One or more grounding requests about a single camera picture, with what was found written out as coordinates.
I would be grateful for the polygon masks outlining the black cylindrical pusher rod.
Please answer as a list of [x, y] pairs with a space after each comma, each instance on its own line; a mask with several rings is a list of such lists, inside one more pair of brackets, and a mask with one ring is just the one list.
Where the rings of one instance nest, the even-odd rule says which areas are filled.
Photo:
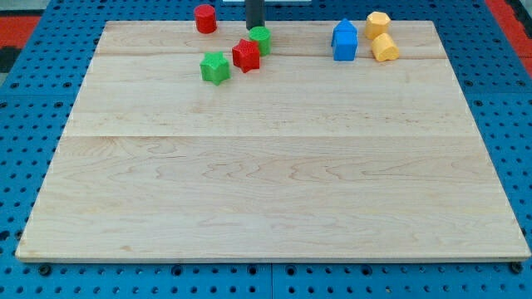
[[248, 30], [265, 24], [265, 1], [245, 0], [245, 21]]

